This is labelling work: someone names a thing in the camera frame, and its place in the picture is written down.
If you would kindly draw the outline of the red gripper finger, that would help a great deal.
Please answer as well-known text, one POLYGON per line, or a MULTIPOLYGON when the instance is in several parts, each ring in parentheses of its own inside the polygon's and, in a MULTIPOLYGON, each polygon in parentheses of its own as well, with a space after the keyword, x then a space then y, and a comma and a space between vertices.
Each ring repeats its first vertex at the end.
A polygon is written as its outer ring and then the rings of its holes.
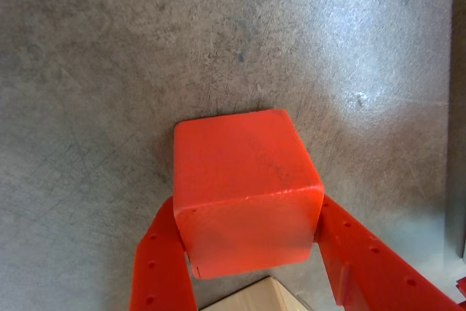
POLYGON ((157 211, 136 247, 129 309, 197 309, 172 197, 157 211))
POLYGON ((345 310, 462 310, 343 207, 324 196, 317 243, 345 310))

